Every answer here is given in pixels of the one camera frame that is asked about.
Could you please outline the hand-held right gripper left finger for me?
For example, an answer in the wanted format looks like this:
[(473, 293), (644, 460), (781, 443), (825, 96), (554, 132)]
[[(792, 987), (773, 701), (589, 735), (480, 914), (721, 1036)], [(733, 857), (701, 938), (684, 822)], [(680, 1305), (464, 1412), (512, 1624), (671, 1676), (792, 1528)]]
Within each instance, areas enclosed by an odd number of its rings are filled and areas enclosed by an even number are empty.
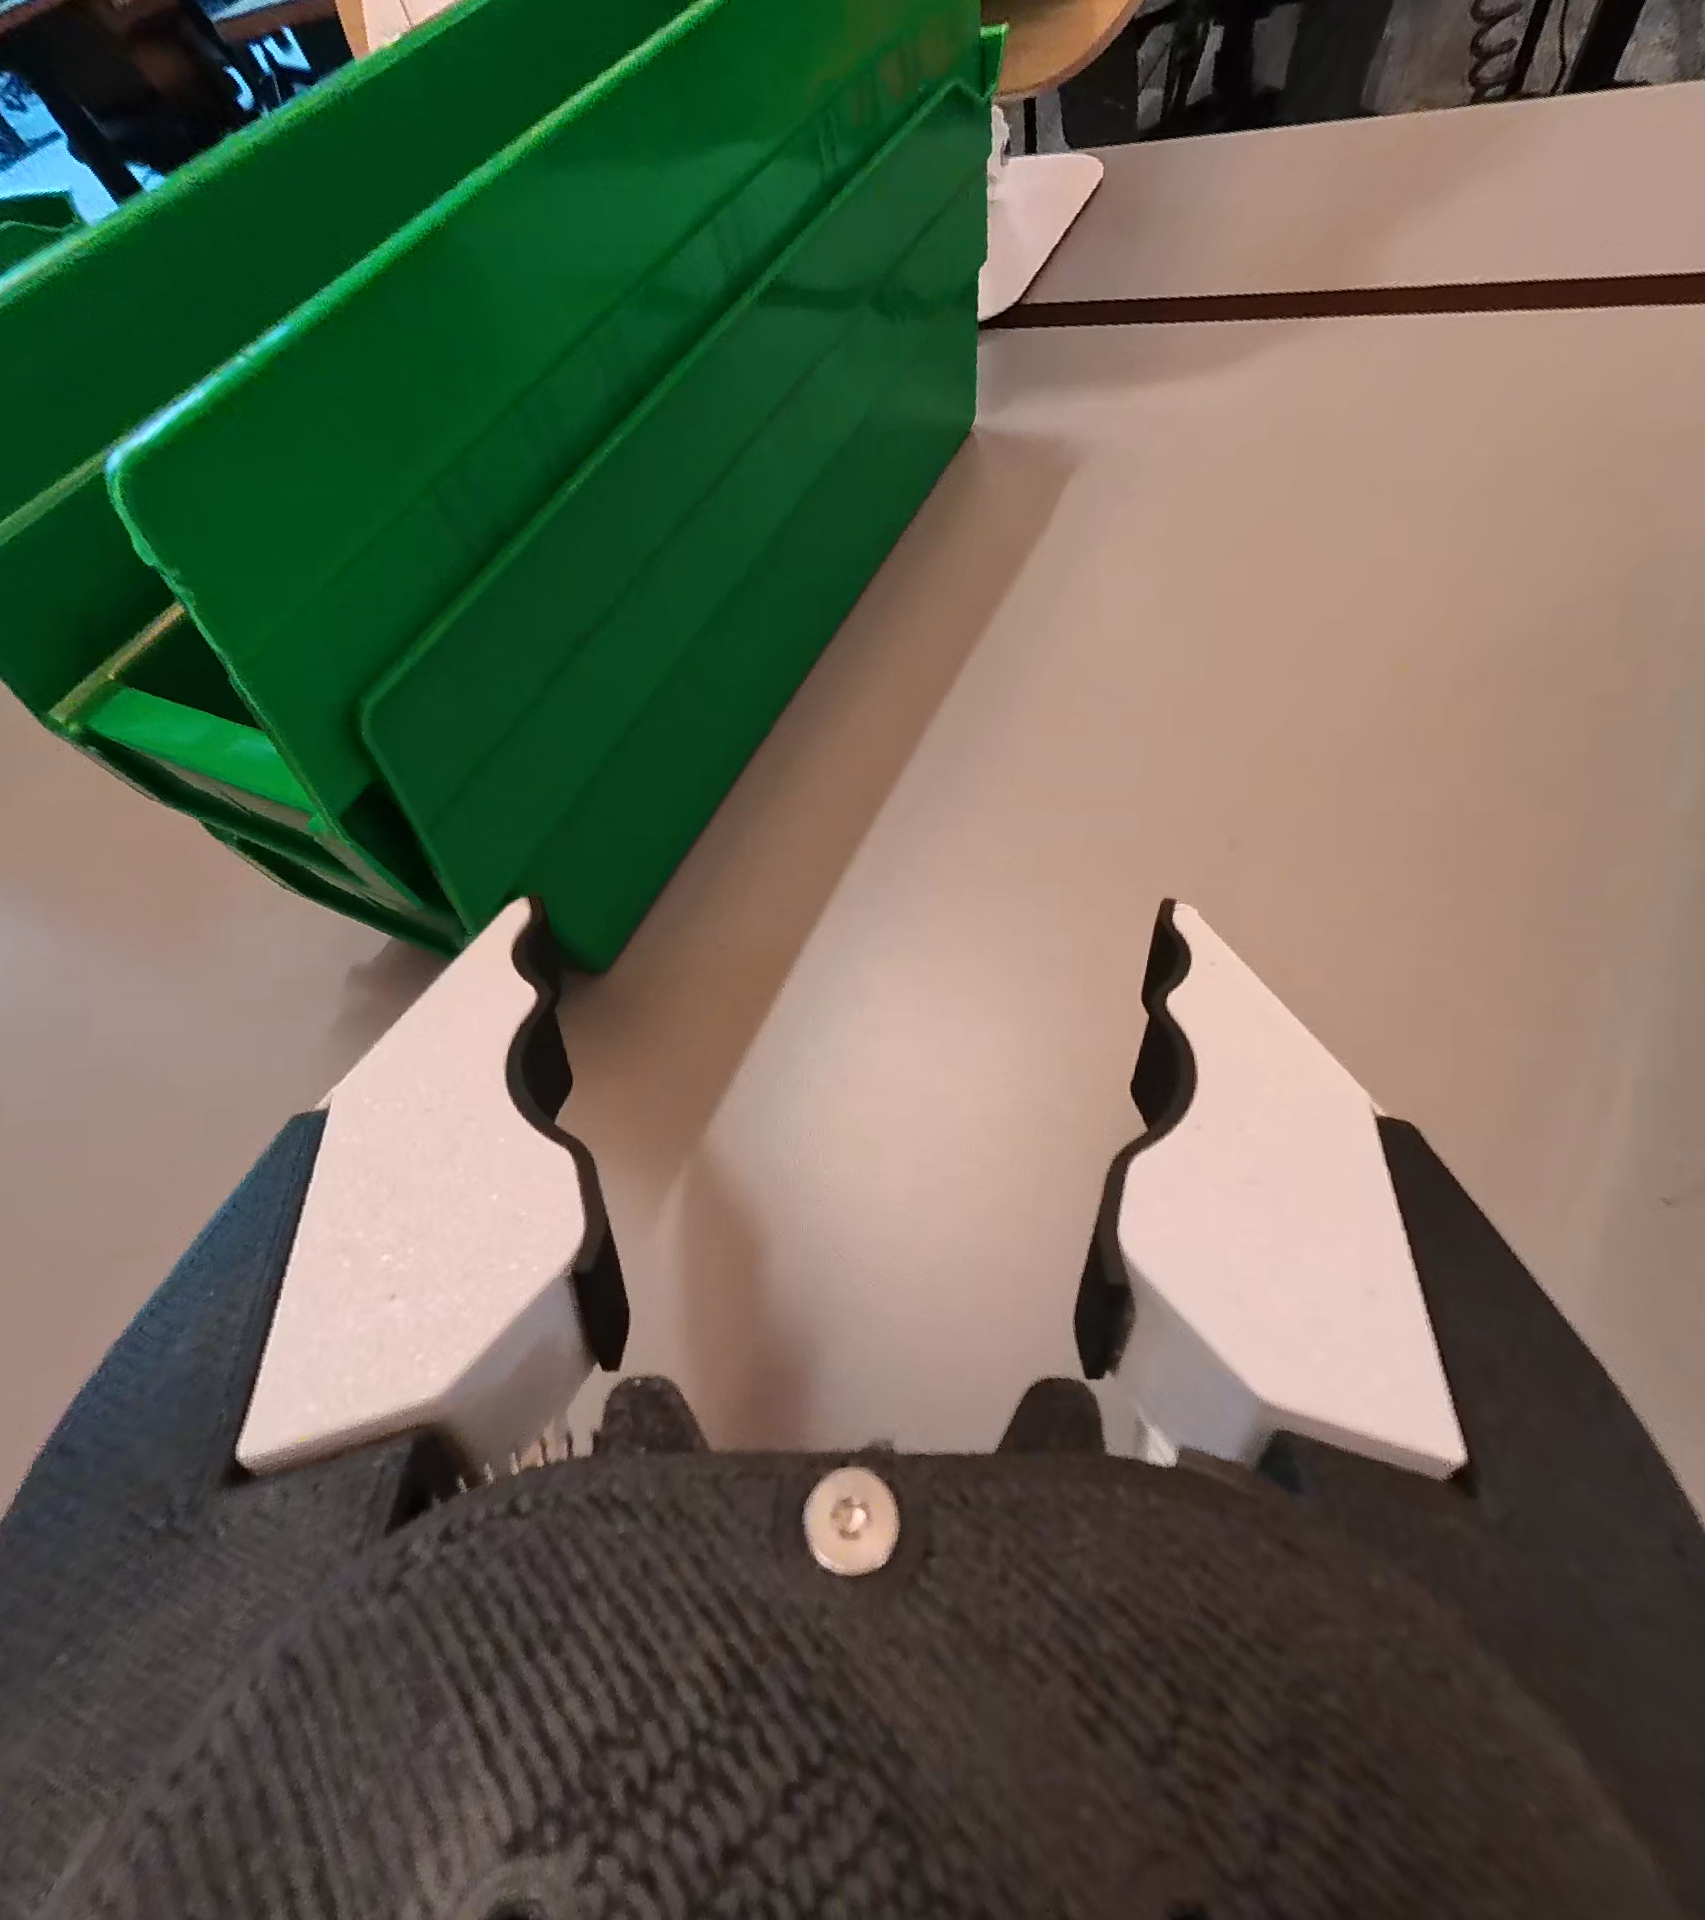
[(477, 1479), (570, 1454), (623, 1367), (630, 1294), (593, 1154), (562, 1126), (562, 952), (512, 898), (327, 1097), (236, 1438), (287, 1476), (412, 1428)]

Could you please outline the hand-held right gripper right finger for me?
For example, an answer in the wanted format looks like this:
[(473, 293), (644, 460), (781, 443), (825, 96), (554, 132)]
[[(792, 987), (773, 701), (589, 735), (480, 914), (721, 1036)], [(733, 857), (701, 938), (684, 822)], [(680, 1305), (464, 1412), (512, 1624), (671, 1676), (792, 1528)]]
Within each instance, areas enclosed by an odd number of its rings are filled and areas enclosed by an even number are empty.
[(1153, 1466), (1276, 1434), (1452, 1479), (1471, 1447), (1395, 1196), (1382, 1107), (1185, 898), (1162, 898), (1072, 1305), (1087, 1382)]

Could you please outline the grey desk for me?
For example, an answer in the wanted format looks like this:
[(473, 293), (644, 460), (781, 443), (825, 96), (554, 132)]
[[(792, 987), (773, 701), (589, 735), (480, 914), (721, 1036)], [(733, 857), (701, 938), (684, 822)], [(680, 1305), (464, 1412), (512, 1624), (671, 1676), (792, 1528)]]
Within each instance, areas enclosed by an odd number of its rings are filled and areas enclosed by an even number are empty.
[(565, 995), (721, 1447), (1078, 1374), (1157, 898), (1410, 1117), (1705, 1518), (1705, 85), (1105, 162), (978, 427)]

